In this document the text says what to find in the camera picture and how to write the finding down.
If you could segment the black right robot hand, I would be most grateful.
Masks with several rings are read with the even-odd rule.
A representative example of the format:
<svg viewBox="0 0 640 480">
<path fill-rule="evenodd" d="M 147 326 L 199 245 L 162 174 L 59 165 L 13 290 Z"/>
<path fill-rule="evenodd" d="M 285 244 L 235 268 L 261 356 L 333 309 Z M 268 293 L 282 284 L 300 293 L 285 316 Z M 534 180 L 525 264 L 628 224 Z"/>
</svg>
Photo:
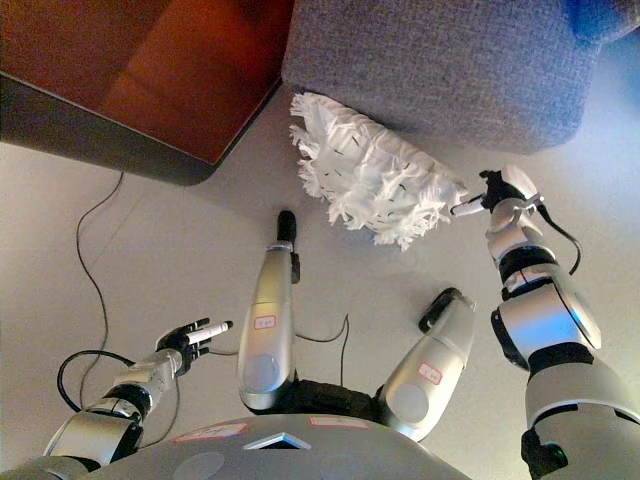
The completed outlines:
<svg viewBox="0 0 640 480">
<path fill-rule="evenodd" d="M 532 179 L 515 165 L 506 165 L 500 170 L 484 170 L 479 176 L 485 180 L 486 192 L 451 207 L 452 216 L 467 216 L 482 210 L 492 212 L 500 202 L 508 199 L 520 200 L 530 208 L 543 199 Z"/>
</svg>

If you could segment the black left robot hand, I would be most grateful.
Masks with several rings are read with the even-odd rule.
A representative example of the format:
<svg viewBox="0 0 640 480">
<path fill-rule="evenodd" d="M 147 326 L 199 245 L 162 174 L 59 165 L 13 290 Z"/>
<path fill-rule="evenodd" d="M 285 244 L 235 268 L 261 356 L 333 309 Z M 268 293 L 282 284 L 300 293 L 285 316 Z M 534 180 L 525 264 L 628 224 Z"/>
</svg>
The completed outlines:
<svg viewBox="0 0 640 480">
<path fill-rule="evenodd" d="M 180 366 L 175 369 L 175 375 L 186 374 L 192 363 L 201 356 L 211 353 L 209 344 L 216 336 L 224 334 L 234 327 L 232 321 L 211 324 L 208 317 L 175 328 L 163 335 L 156 342 L 156 350 L 174 350 L 180 355 Z"/>
</svg>

